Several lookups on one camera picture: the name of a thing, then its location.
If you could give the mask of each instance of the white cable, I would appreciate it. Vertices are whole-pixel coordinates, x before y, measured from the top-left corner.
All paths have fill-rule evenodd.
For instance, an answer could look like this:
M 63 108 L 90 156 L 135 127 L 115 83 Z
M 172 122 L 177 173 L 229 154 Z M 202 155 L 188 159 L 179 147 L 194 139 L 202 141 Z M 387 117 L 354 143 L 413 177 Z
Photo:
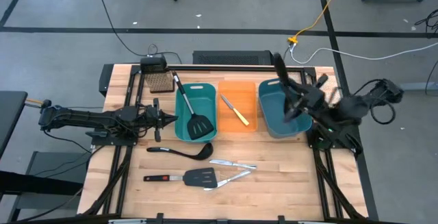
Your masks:
M 406 50 L 406 51 L 403 51 L 403 52 L 400 52 L 400 53 L 396 53 L 396 54 L 393 54 L 393 55 L 389 55 L 389 56 L 385 56 L 385 57 L 380 57 L 380 58 L 368 58 L 368 57 L 363 57 L 363 56 L 359 56 L 359 55 L 353 55 L 351 53 L 341 52 L 341 51 L 334 50 L 334 49 L 320 48 L 317 51 L 315 51 L 315 53 L 313 53 L 310 56 L 310 58 L 308 60 L 306 60 L 305 62 L 299 62 L 298 60 L 295 60 L 295 58 L 294 58 L 294 49 L 295 49 L 296 43 L 294 43 L 294 45 L 292 45 L 292 48 L 289 51 L 290 51 L 290 57 L 293 59 L 293 61 L 295 61 L 298 64 L 307 64 L 307 63 L 309 63 L 313 59 L 315 54 L 317 54 L 321 50 L 337 52 L 337 53 L 340 53 L 340 54 L 343 54 L 343 55 L 348 55 L 348 56 L 351 56 L 351 57 L 355 57 L 355 58 L 359 58 L 359 59 L 364 59 L 364 60 L 385 60 L 385 59 L 392 58 L 392 57 L 395 57 L 395 56 L 398 56 L 398 55 L 402 55 L 402 54 L 405 54 L 405 53 L 412 53 L 412 52 L 428 49 L 428 48 L 434 47 L 436 45 L 438 45 L 438 42 L 436 42 L 436 43 L 434 43 L 432 45 L 426 46 L 426 47 L 419 48 L 419 49 Z

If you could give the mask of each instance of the orange bin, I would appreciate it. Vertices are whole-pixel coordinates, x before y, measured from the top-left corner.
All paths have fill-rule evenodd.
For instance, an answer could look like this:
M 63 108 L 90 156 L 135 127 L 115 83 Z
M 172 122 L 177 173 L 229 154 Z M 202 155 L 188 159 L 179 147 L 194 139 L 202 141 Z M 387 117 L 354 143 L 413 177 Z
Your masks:
M 237 117 L 228 107 L 221 95 L 249 122 L 249 125 Z M 219 82 L 218 87 L 218 131 L 254 132 L 257 130 L 257 100 L 254 82 Z

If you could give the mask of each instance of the black ladle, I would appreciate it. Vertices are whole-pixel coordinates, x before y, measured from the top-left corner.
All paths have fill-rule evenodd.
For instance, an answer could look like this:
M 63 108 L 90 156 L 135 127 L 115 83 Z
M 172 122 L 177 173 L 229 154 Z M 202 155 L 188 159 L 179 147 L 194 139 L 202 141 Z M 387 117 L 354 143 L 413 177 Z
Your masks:
M 167 152 L 167 153 L 173 153 L 175 155 L 182 155 L 187 158 L 193 159 L 193 160 L 205 160 L 209 158 L 213 153 L 213 145 L 209 142 L 207 143 L 203 149 L 197 154 L 197 155 L 188 155 L 181 153 L 179 151 L 175 151 L 173 149 L 169 148 L 163 148 L 163 147 L 150 147 L 146 149 L 148 152 Z

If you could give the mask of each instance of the spatula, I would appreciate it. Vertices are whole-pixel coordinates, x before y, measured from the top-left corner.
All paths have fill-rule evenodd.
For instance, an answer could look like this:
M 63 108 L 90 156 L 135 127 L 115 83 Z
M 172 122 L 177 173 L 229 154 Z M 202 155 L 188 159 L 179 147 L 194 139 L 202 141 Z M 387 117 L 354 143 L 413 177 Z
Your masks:
M 172 74 L 178 85 L 178 90 L 183 95 L 185 103 L 187 104 L 187 107 L 189 107 L 190 113 L 192 114 L 192 118 L 190 118 L 190 120 L 187 122 L 187 131 L 189 133 L 190 139 L 196 140 L 214 131 L 214 127 L 211 124 L 211 121 L 206 116 L 194 113 L 192 105 L 190 105 L 189 99 L 185 94 L 183 85 L 181 84 L 181 81 L 179 81 L 177 73 L 173 71 Z
M 189 170 L 184 173 L 184 176 L 151 175 L 143 177 L 144 182 L 168 182 L 173 180 L 182 180 L 186 186 L 218 187 L 213 168 Z

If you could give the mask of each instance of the plastic bin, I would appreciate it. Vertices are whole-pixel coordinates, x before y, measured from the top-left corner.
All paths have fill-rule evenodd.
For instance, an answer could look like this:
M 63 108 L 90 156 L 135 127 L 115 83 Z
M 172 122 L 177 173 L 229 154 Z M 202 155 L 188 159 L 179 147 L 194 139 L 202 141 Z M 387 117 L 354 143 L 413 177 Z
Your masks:
M 206 116 L 213 125 L 214 131 L 202 138 L 190 139 L 187 122 L 192 118 L 192 114 L 190 114 L 183 95 L 177 90 L 175 115 L 178 116 L 178 119 L 175 121 L 175 134 L 179 139 L 186 142 L 209 142 L 218 133 L 216 126 L 216 89 L 211 84 L 183 84 L 183 87 L 190 104 L 192 104 L 193 111 L 196 114 Z
M 249 125 L 237 117 L 224 102 L 224 95 Z M 257 130 L 257 95 L 254 82 L 222 81 L 218 84 L 218 131 L 219 132 L 254 132 Z
M 312 118 L 305 113 L 288 123 L 283 122 L 285 94 L 280 88 L 279 79 L 269 79 L 260 83 L 259 100 L 269 135 L 273 138 L 295 136 L 312 126 Z

